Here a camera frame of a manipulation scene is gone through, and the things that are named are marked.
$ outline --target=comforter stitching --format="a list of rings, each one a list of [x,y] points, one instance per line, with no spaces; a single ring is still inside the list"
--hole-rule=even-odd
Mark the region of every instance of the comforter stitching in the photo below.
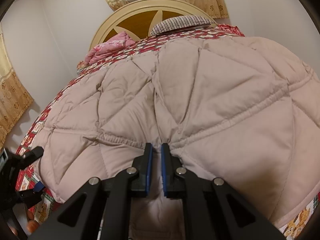
[[[190,92],[190,98],[189,98],[189,100],[188,100],[187,109],[186,109],[186,112],[185,112],[182,120],[180,121],[180,123],[183,122],[183,120],[185,120],[185,118],[187,117],[188,113],[190,113],[190,112],[188,111],[188,109],[189,109],[190,102],[191,102],[192,95],[193,95],[193,91],[194,91],[194,88],[195,88],[197,73],[198,73],[198,69],[199,69],[199,61],[200,61],[200,53],[201,53],[201,51],[202,51],[202,48],[198,48],[198,60],[197,60],[197,69],[196,69],[196,73],[195,73],[195,78],[193,79],[193,84],[192,84],[192,89],[191,89],[191,92]]]
[[[225,130],[225,129],[229,128],[229,127],[234,126],[235,124],[237,124],[237,123],[239,123],[239,122],[236,122],[236,123],[234,123],[233,125],[230,125],[230,126],[228,126],[227,128],[224,128],[224,129],[219,130],[219,131],[217,131],[217,132],[214,132],[214,133],[212,133],[212,134],[205,135],[205,136],[202,137],[202,138],[195,139],[194,141],[189,141],[190,139],[192,139],[192,138],[200,135],[201,133],[206,133],[206,132],[208,132],[209,130],[214,130],[214,128],[216,128],[217,126],[223,125],[223,124],[226,123],[226,122],[230,122],[232,119],[235,119],[236,117],[240,116],[241,114],[244,114],[244,113],[246,113],[246,112],[249,112],[249,111],[250,111],[251,109],[253,109],[255,106],[257,106],[257,105],[259,105],[259,104],[263,104],[265,101],[267,101],[267,100],[270,99],[271,97],[273,97],[273,96],[274,96],[274,97],[277,97],[277,96],[276,96],[276,93],[281,92],[281,91],[283,92],[283,93],[281,94],[281,95],[282,95],[281,97],[279,97],[277,100],[271,102],[269,105],[265,106],[264,108],[260,109],[259,111],[257,111],[257,112],[254,113],[253,115],[261,112],[263,109],[271,106],[273,103],[275,103],[276,101],[278,101],[279,99],[281,99],[281,98],[285,95],[285,91],[284,91],[285,88],[288,88],[287,84],[285,84],[284,86],[282,86],[280,89],[278,89],[278,90],[275,91],[274,93],[270,94],[270,95],[269,95],[267,98],[265,98],[264,100],[262,100],[262,101],[260,101],[260,102],[258,102],[258,103],[256,103],[256,104],[254,104],[253,106],[251,106],[251,107],[248,108],[247,110],[242,111],[242,112],[240,112],[239,114],[234,115],[234,116],[231,117],[230,119],[224,119],[224,120],[221,121],[220,123],[218,123],[218,124],[216,124],[216,125],[208,128],[208,129],[206,129],[206,130],[199,131],[199,132],[197,132],[197,133],[189,136],[188,138],[185,138],[185,139],[183,139],[183,140],[175,141],[175,142],[173,142],[173,143],[171,144],[171,146],[174,147],[175,144],[180,144],[180,143],[183,143],[184,141],[185,141],[185,144],[188,145],[188,144],[190,144],[190,143],[193,143],[193,142],[195,142],[195,141],[198,141],[198,140],[200,140],[200,139],[203,139],[204,137],[211,136],[211,135],[213,135],[213,134],[215,134],[215,133],[218,133],[218,132],[220,132],[220,131],[222,131],[222,130]],[[251,116],[253,116],[253,115],[250,115],[250,116],[242,119],[241,121],[243,121],[243,120],[245,120],[245,119],[247,119],[247,118],[249,118],[249,117],[251,117]]]
[[[100,155],[101,155],[101,158],[102,158],[102,162],[103,162],[103,165],[104,165],[104,169],[105,169],[105,171],[106,171],[106,175],[107,175],[107,178],[108,178],[109,175],[108,175],[108,171],[107,171],[107,166],[106,166],[106,164],[105,164],[105,162],[104,162],[104,159],[103,159],[103,156],[102,156],[102,150],[101,150],[100,143],[98,143],[98,147],[99,147],[99,150],[100,150]]]
[[[164,98],[164,95],[163,95],[162,85],[161,85],[161,82],[160,82],[160,81],[159,81],[158,86],[159,86],[159,91],[158,91],[158,92],[157,92],[157,89],[156,89],[156,87],[155,87],[154,85],[153,85],[153,88],[154,88],[156,94],[161,93],[160,96],[158,96],[160,103],[163,105],[163,107],[166,109],[166,111],[167,111],[167,112],[169,113],[169,115],[172,117],[172,119],[173,119],[173,121],[176,123],[176,125],[178,125],[177,122],[176,122],[176,120],[175,120],[175,118],[173,117],[173,115],[171,114],[171,112],[169,111],[169,109],[167,108],[166,103],[164,102],[164,100],[162,100],[162,99]]]
[[[140,90],[134,95],[134,97],[128,103],[124,104],[118,111],[116,111],[104,124],[101,124],[101,127],[107,125],[117,114],[119,114],[127,105],[129,105],[149,82],[151,81],[147,79],[147,82],[143,85],[143,87],[140,88]]]
[[[310,73],[307,77],[305,77],[304,79],[302,80],[299,80],[299,81],[296,81],[296,82],[293,82],[293,83],[289,83],[289,88],[292,87],[293,85],[295,84],[298,84],[298,83],[301,83],[302,85],[301,86],[297,86],[296,88],[290,90],[290,92],[293,92],[299,88],[302,88],[305,84],[307,84],[309,81],[312,80],[313,76],[314,76],[314,71],[312,71],[312,73]]]
[[[216,175],[214,175],[211,171],[208,171],[208,170],[206,170],[204,167],[202,167],[202,165],[201,165],[200,163],[198,163],[197,160],[195,160],[194,158],[192,158],[192,157],[185,151],[186,145],[185,145],[183,148],[184,148],[184,149],[183,149],[183,151],[182,151],[182,153],[181,153],[180,158],[182,158],[182,157],[187,157],[187,158],[189,158],[190,160],[192,160],[193,162],[195,162],[202,170],[204,170],[205,172],[210,173],[213,177],[216,177]]]
[[[232,39],[232,37],[230,37],[230,36],[225,36],[225,37],[223,37],[223,38],[226,38],[226,39],[229,39],[230,38],[230,40],[231,41],[233,41],[235,44],[239,44],[238,42],[235,42],[233,39]],[[194,39],[189,39],[189,38],[180,38],[181,40],[182,39],[186,39],[186,40],[194,40]],[[226,59],[229,59],[229,60],[231,60],[231,61],[233,61],[233,62],[236,62],[236,63],[238,63],[238,64],[240,64],[240,65],[243,65],[243,66],[246,66],[246,67],[249,67],[249,68],[251,68],[252,70],[255,70],[255,71],[257,71],[258,73],[260,73],[260,74],[266,74],[265,72],[261,72],[261,71],[259,71],[258,69],[256,69],[256,68],[254,68],[254,67],[252,67],[252,66],[250,66],[250,65],[247,65],[245,62],[240,62],[240,61],[237,61],[237,60],[235,60],[234,58],[232,58],[232,57],[229,57],[228,55],[221,55],[221,54],[219,54],[218,52],[216,52],[216,51],[211,51],[211,50],[208,50],[208,49],[205,49],[205,50],[207,50],[208,52],[210,52],[210,53],[213,53],[213,54],[215,54],[215,55],[218,55],[219,57],[222,57],[222,58],[226,58]]]
[[[294,145],[295,145],[295,126],[294,126],[294,113],[293,113],[293,103],[292,103],[292,132],[293,132],[293,136],[292,136],[292,151],[291,151],[291,158],[290,158],[290,163],[289,163],[289,169],[288,169],[288,173],[287,173],[287,176],[286,176],[286,179],[285,179],[285,182],[284,182],[284,186],[283,186],[283,189],[281,191],[281,194],[279,196],[279,200],[274,208],[274,210],[272,211],[269,219],[272,217],[273,213],[276,211],[276,208],[278,207],[279,203],[280,203],[280,200],[281,200],[281,197],[282,197],[282,194],[284,192],[284,189],[285,189],[285,186],[287,185],[287,181],[288,181],[288,177],[289,177],[289,173],[290,173],[290,170],[291,170],[291,163],[292,163],[292,156],[293,156],[293,152],[294,152]]]
[[[279,101],[281,98],[282,98],[282,97],[280,97],[278,100],[272,102],[269,106],[271,106],[271,105],[274,104],[275,102]],[[202,138],[200,138],[200,139],[198,139],[198,140],[195,140],[195,141],[193,141],[193,142],[199,141],[199,140],[201,140],[201,139],[203,139],[203,138],[205,138],[205,137],[208,137],[208,136],[211,136],[211,135],[214,135],[214,134],[215,134],[215,133],[209,134],[209,135],[204,136],[204,137],[202,137]],[[185,148],[187,145],[189,145],[189,144],[191,144],[191,143],[193,143],[193,142],[188,142],[188,141],[187,141],[183,147],[178,147],[178,148],[175,148],[175,149]],[[187,152],[185,152],[185,150],[183,150],[182,152],[184,153],[184,157],[188,157],[190,160],[193,160],[201,169],[203,169],[204,171],[212,174],[212,176],[215,177],[215,175],[214,175],[212,172],[210,172],[210,171],[208,171],[207,169],[205,169],[204,167],[202,167],[202,165],[200,165],[194,158],[192,158]]]
[[[107,134],[107,136],[111,137],[111,139],[110,140],[103,140],[103,139],[100,139],[99,136],[97,136],[97,139],[99,140],[100,143],[104,143],[104,142],[121,143],[121,144],[125,144],[125,145],[131,146],[131,147],[139,148],[139,149],[144,149],[145,148],[145,144],[146,144],[145,142],[137,142],[137,141],[134,141],[134,140],[126,138],[126,137],[116,136],[116,135],[112,135],[112,134]],[[120,139],[132,142],[132,144],[119,142],[118,140],[120,140]],[[140,145],[142,145],[142,147],[134,146],[133,143],[140,144]]]
[[[48,136],[47,144],[48,144],[48,141],[49,141],[49,137],[52,136],[52,133],[53,133],[53,132],[51,132],[50,135]],[[53,168],[53,162],[52,162],[51,153],[49,154],[49,156],[50,156],[50,163],[51,163],[51,167],[52,167],[53,180],[54,180],[55,186],[57,186],[58,183],[57,183],[57,181],[56,181],[56,176],[55,176],[55,174],[54,174],[54,168]]]
[[[320,126],[311,118],[311,116],[308,115],[308,114],[306,113],[306,111],[303,110],[300,106],[298,106],[297,102],[295,102],[293,99],[292,99],[292,103],[293,103],[293,105],[295,105],[297,108],[299,108],[307,117],[309,117],[309,119],[310,119],[318,128],[320,128]]]

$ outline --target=black clamp jaw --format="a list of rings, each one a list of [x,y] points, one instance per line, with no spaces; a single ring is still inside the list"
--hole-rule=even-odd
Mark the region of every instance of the black clamp jaw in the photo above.
[[[284,235],[222,178],[199,178],[162,145],[164,195],[182,199],[186,240],[285,240]]]
[[[19,203],[24,203],[28,209],[38,204],[42,200],[43,189],[37,192],[33,189],[16,191],[15,186],[20,170],[41,158],[43,153],[43,148],[36,147],[23,156],[13,154],[8,149],[4,149],[0,154],[0,235],[5,234],[8,239],[17,239],[7,227],[8,219],[17,229],[19,239],[27,239],[12,208]]]

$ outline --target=bed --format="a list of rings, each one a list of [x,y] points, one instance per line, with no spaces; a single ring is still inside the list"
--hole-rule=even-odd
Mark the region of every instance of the bed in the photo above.
[[[162,20],[181,15],[200,15],[211,19],[209,15],[197,7],[179,0],[140,0],[123,6],[106,19],[93,37],[89,49],[107,41],[122,31],[126,31],[128,35],[136,41],[136,44],[129,46],[92,66],[82,69],[79,76],[71,80],[39,115],[21,142],[17,154],[22,155],[33,147],[34,137],[43,127],[52,106],[61,98],[67,89],[79,82],[86,75],[99,71],[100,69],[108,68],[111,64],[130,57],[131,55],[141,54],[147,51],[157,51],[168,40],[176,38],[219,39],[224,36],[243,36],[236,27],[225,25],[218,26],[215,23],[206,29],[202,28],[157,37],[149,36],[152,27],[155,24]],[[20,172],[16,189],[25,190],[33,188],[38,181],[39,179],[35,176],[33,166],[31,165]],[[295,239],[300,234],[316,209],[319,197],[320,194],[315,196],[313,201],[311,201],[294,220],[290,221],[290,223],[284,227],[279,228],[288,240]],[[58,207],[59,204],[54,201],[50,190],[46,189],[43,201],[31,208],[31,211],[35,214],[36,220],[42,223],[50,213]]]

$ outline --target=white wall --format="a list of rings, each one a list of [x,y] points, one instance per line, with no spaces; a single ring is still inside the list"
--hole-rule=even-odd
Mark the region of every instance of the white wall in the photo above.
[[[73,75],[53,40],[41,0],[13,3],[1,24],[13,68],[35,100],[5,142],[5,147],[15,151],[34,120]]]
[[[320,35],[299,0],[225,0],[232,25],[290,49],[320,76]]]
[[[105,0],[42,0],[55,40],[68,67],[84,60],[92,38],[113,10]]]

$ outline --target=pink blanket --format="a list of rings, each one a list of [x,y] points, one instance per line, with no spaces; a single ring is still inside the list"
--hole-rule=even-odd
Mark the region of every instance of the pink blanket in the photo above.
[[[84,59],[84,66],[91,66],[133,44],[135,44],[134,40],[132,40],[126,32],[121,32],[108,41],[91,49]]]

